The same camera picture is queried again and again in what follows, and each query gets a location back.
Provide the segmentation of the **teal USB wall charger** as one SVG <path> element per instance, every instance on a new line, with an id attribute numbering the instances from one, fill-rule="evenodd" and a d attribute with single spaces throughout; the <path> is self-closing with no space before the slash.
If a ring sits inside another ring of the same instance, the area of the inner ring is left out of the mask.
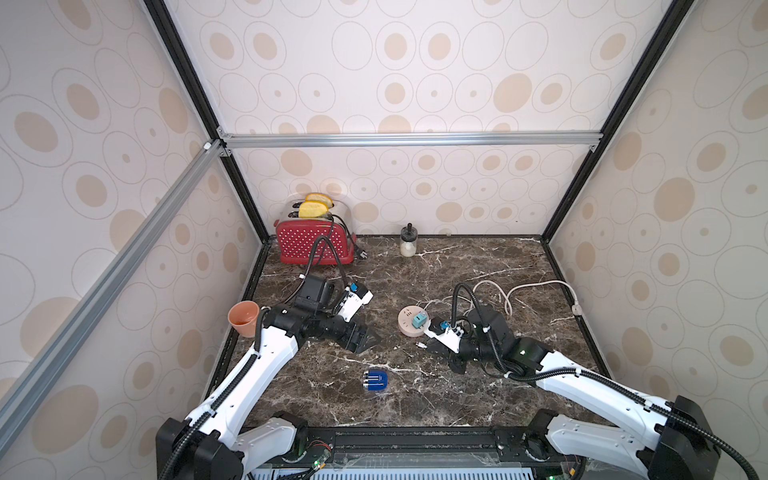
<path id="1" fill-rule="evenodd" d="M 415 329 L 422 329 L 429 322 L 428 314 L 425 311 L 420 311 L 412 317 L 411 324 Z"/>

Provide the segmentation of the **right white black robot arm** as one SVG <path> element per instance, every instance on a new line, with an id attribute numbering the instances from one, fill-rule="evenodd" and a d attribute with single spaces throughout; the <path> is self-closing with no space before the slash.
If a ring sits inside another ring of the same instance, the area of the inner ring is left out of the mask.
<path id="1" fill-rule="evenodd" d="M 703 409 L 626 387 L 530 337 L 515 335 L 505 316 L 482 304 L 465 283 L 454 287 L 448 321 L 428 329 L 430 349 L 463 374 L 469 362 L 491 364 L 499 377 L 558 394 L 605 419 L 585 423 L 539 411 L 523 440 L 532 459 L 552 454 L 597 460 L 647 479 L 712 479 L 728 455 L 749 479 L 757 470 L 710 429 Z"/>

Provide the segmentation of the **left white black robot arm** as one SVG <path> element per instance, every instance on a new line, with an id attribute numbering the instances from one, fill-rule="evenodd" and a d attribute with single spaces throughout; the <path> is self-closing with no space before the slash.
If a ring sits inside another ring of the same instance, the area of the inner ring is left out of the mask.
<path id="1" fill-rule="evenodd" d="M 167 420 L 156 434 L 160 479 L 246 479 L 275 457 L 301 459 L 307 423 L 279 412 L 249 431 L 248 415 L 280 370 L 310 339 L 328 340 L 359 354 L 377 341 L 355 321 L 373 298 L 370 289 L 341 277 L 343 289 L 306 271 L 294 294 L 260 309 L 253 343 L 234 369 L 182 420 Z"/>

